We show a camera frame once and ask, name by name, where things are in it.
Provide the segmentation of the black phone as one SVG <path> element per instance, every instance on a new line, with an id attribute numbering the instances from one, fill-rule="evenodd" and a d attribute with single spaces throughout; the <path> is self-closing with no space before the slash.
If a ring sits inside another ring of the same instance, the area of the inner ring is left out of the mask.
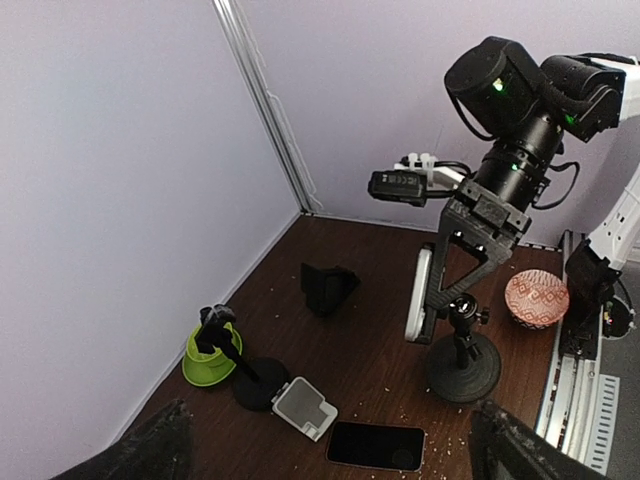
<path id="1" fill-rule="evenodd" d="M 404 338 L 406 341 L 418 344 L 429 344 L 426 334 L 426 310 L 424 301 L 426 296 L 428 275 L 433 247 L 424 245 L 418 254 Z"/>

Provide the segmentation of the pink phone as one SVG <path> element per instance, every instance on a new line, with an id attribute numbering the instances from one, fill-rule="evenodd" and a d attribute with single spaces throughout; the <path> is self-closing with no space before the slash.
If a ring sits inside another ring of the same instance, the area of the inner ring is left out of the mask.
<path id="1" fill-rule="evenodd" d="M 332 429 L 326 458 L 356 467 L 418 471 L 425 437 L 416 427 L 340 421 Z"/>

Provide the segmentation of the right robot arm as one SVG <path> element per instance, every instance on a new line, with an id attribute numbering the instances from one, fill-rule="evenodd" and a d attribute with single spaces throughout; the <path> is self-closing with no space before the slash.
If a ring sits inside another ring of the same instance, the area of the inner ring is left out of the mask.
<path id="1" fill-rule="evenodd" d="M 429 262 L 419 343 L 471 286 L 505 263 L 539 209 L 552 160 L 571 134 L 587 143 L 639 114 L 639 62 L 614 54 L 553 55 L 536 63 L 518 42 L 488 37 L 446 72 L 463 121 L 492 144 L 445 204 Z"/>

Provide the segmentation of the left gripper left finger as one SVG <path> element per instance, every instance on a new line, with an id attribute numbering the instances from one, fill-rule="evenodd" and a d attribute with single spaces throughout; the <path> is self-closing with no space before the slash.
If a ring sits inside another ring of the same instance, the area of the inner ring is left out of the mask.
<path id="1" fill-rule="evenodd" d="M 147 421 L 58 479 L 188 479 L 193 460 L 192 415 L 173 400 Z"/>

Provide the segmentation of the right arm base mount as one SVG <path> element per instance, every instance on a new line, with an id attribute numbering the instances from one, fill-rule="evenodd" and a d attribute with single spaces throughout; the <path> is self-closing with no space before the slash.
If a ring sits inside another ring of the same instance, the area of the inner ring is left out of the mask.
<path id="1" fill-rule="evenodd" d="M 598 257 L 587 239 L 580 241 L 564 266 L 569 308 L 563 318 L 559 354 L 594 360 L 601 337 L 623 338 L 634 326 L 635 309 L 621 272 Z"/>

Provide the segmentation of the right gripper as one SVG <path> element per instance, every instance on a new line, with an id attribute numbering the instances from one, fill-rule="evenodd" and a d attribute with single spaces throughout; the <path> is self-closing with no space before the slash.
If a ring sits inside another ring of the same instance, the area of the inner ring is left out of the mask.
<path id="1" fill-rule="evenodd" d="M 423 307 L 422 342 L 433 342 L 439 315 L 470 287 L 508 260 L 529 229 L 531 218 L 474 180 L 464 180 L 452 209 L 440 217 L 430 261 Z M 449 250 L 455 246 L 474 264 L 465 273 L 446 278 Z"/>

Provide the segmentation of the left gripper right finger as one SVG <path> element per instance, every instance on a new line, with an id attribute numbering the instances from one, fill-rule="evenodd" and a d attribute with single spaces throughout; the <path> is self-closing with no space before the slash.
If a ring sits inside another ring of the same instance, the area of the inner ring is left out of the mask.
<path id="1" fill-rule="evenodd" d="M 491 399 L 472 412 L 469 457 L 473 479 L 606 477 L 554 448 Z"/>

